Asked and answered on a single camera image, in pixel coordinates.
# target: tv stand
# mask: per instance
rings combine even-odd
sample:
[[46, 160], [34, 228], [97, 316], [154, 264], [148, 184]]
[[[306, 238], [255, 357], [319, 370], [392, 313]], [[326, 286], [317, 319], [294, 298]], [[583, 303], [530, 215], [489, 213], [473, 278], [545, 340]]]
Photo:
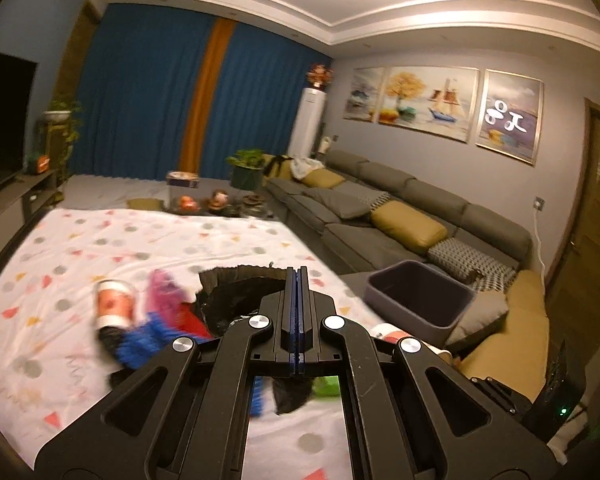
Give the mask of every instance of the tv stand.
[[56, 172], [19, 174], [0, 190], [0, 253], [21, 230], [31, 227], [41, 208], [54, 203]]

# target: polka dot bedsheet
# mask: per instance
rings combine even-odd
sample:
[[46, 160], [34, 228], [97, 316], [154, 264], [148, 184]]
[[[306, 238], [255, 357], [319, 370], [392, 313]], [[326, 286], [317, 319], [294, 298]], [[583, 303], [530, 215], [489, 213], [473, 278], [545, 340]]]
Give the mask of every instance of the polka dot bedsheet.
[[[40, 448], [100, 400], [120, 366], [95, 338], [94, 283], [131, 282], [142, 320], [148, 274], [168, 270], [191, 299], [198, 273], [239, 264], [307, 266], [310, 288], [370, 330], [382, 322], [283, 224], [179, 217], [127, 209], [55, 209], [33, 229], [0, 276], [0, 430], [33, 466]], [[311, 400], [250, 421], [243, 478], [351, 478], [342, 404]]]

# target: gray floor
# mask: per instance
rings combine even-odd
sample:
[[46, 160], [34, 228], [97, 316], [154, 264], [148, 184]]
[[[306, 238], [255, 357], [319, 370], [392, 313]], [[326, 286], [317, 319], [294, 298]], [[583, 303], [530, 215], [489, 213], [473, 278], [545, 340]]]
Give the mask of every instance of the gray floor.
[[[225, 189], [232, 196], [237, 193], [227, 180], [202, 178], [198, 188], [187, 194], [199, 199], [210, 197], [215, 189]], [[166, 202], [169, 194], [166, 182], [93, 175], [74, 175], [62, 190], [64, 201], [59, 207], [87, 210], [126, 208], [130, 198], [159, 198]]]

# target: painting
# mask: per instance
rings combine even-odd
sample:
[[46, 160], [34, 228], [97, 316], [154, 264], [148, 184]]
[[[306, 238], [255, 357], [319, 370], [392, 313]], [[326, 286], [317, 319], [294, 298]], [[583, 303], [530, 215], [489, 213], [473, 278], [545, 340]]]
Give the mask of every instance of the painting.
[[378, 121], [468, 142], [479, 79], [476, 68], [394, 66]]
[[487, 70], [476, 145], [534, 166], [543, 99], [539, 79]]
[[371, 122], [378, 106], [384, 67], [357, 68], [353, 71], [351, 90], [344, 108], [344, 118]]

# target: metal screw cap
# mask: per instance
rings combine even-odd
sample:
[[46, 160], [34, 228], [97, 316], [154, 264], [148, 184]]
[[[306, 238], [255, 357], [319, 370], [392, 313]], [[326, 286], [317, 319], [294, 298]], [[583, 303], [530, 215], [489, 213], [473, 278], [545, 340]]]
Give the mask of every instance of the metal screw cap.
[[176, 352], [188, 352], [193, 348], [193, 341], [188, 337], [179, 337], [172, 346]]
[[257, 314], [256, 316], [251, 317], [249, 324], [254, 328], [264, 328], [269, 325], [269, 318], [267, 316], [261, 316], [260, 314]]
[[337, 330], [344, 326], [344, 319], [340, 316], [329, 316], [324, 319], [324, 325], [332, 330]]
[[413, 337], [406, 337], [400, 341], [400, 348], [409, 354], [415, 354], [416, 352], [420, 351], [422, 345], [417, 339], [414, 339]]

